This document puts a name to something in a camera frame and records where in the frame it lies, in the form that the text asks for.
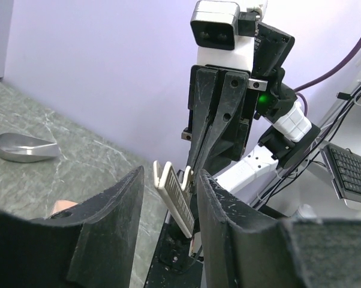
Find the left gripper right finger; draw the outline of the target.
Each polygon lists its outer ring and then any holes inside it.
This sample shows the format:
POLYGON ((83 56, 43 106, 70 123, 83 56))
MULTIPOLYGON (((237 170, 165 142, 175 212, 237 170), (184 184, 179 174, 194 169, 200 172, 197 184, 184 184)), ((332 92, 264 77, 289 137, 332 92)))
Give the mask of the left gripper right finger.
POLYGON ((274 219, 205 170, 197 206, 207 287, 361 287, 361 220, 274 219))

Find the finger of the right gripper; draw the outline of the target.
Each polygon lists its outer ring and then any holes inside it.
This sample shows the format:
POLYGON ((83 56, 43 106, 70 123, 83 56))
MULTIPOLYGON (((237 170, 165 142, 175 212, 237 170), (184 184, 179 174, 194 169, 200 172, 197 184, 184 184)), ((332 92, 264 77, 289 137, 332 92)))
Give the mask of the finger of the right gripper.
POLYGON ((192 68, 192 132, 187 165, 198 171, 199 158, 209 126, 210 104, 218 71, 211 68, 192 68))
POLYGON ((235 160, 233 150, 239 126, 239 109, 243 107, 248 81, 248 73, 218 71, 198 171, 193 171, 195 178, 202 169, 214 175, 235 160))

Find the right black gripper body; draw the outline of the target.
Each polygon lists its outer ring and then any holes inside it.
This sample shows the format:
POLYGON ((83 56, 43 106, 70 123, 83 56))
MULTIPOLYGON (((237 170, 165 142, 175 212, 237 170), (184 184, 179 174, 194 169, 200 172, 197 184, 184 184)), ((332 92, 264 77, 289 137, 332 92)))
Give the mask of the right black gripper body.
MULTIPOLYGON (((246 90, 245 98, 243 101, 243 107, 239 109, 239 126, 237 130, 237 136, 235 138, 234 143, 234 154, 236 156, 234 161, 240 160, 243 152, 245 150, 249 131, 252 124, 252 118, 255 112, 256 102, 258 100, 258 96, 260 95, 261 89, 260 87, 255 87, 253 84, 255 80, 252 79, 251 73, 248 71, 243 70, 235 70, 232 68, 223 68, 223 67, 214 67, 211 65, 208 66, 201 66, 201 65, 193 65, 192 68, 211 68, 217 71, 222 71, 224 73, 228 71, 240 72, 240 73, 248 73, 249 74, 249 81, 248 87, 246 90)), ((189 96, 188 96, 188 110, 189 110, 189 118, 188 118, 188 126, 185 129, 185 132, 189 135, 191 141, 191 132, 192 132, 192 68, 190 73, 190 82, 189 82, 189 96)))

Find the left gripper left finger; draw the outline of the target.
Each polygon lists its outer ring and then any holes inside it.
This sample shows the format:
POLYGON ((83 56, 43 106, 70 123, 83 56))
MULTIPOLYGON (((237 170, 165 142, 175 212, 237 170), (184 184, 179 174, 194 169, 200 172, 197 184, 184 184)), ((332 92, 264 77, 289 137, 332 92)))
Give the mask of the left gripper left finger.
POLYGON ((49 218, 0 210, 0 287, 128 287, 144 168, 49 218))

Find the peach cat litter bag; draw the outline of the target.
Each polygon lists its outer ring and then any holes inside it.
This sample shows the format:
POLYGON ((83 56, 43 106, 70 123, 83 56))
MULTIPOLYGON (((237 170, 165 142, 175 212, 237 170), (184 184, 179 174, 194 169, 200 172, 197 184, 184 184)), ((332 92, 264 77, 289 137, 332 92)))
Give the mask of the peach cat litter bag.
POLYGON ((53 205, 52 211, 50 215, 54 215, 56 213, 59 213, 63 210, 70 209, 71 207, 77 205, 77 202, 72 202, 69 200, 57 200, 55 204, 53 205))

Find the wooden ruler with crown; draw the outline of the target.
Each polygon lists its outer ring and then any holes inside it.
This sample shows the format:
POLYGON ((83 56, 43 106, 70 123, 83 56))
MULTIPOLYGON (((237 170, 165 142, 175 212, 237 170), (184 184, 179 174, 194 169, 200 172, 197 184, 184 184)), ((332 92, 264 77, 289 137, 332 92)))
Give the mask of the wooden ruler with crown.
POLYGON ((190 208, 192 197, 190 188, 193 180, 191 167, 186 166, 182 182, 179 181, 170 161, 161 167, 160 163, 155 160, 153 170, 156 191, 185 237, 192 238, 195 219, 190 208))

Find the silver metal scoop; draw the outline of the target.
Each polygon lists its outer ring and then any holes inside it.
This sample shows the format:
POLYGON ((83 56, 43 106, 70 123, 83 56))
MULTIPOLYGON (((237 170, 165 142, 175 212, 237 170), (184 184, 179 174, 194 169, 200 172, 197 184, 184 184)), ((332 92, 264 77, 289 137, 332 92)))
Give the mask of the silver metal scoop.
POLYGON ((60 156, 56 142, 19 133, 0 134, 0 158, 15 163, 36 163, 60 156))

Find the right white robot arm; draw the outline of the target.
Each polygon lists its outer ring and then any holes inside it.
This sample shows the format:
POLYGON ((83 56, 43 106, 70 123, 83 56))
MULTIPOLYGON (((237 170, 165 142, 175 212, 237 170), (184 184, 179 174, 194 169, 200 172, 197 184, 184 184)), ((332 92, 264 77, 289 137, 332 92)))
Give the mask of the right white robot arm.
POLYGON ((283 83, 293 36, 264 23, 255 33, 252 70, 194 65, 189 85, 191 141, 185 178, 192 192, 202 170, 235 193, 259 176, 295 165, 320 129, 283 83))

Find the black computer keyboard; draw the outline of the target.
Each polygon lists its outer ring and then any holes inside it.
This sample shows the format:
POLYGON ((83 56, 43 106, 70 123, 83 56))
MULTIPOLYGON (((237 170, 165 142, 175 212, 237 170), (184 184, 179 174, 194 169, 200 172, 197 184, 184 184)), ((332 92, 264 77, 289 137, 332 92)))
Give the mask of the black computer keyboard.
POLYGON ((361 211, 361 156, 331 143, 320 153, 338 199, 350 209, 361 211))

